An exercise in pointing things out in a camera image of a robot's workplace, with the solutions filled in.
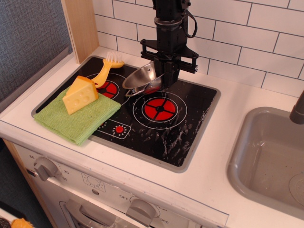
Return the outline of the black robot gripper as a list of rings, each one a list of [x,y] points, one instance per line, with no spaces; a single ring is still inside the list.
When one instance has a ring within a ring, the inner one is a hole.
[[[164,74],[164,88],[169,88],[177,82],[180,70],[190,73],[198,70],[196,61],[199,55],[187,47],[187,40],[196,36],[198,25],[194,22],[195,29],[193,34],[189,35],[187,19],[156,19],[154,23],[157,39],[140,41],[143,48],[141,57],[153,60],[156,76]]]

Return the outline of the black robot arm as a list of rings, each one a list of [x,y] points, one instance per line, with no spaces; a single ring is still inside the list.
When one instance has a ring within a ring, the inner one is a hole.
[[[154,0],[156,40],[142,39],[141,57],[151,60],[162,88],[177,82],[180,70],[197,72],[198,53],[187,47],[189,38],[197,34],[198,24],[188,11],[189,0]]]

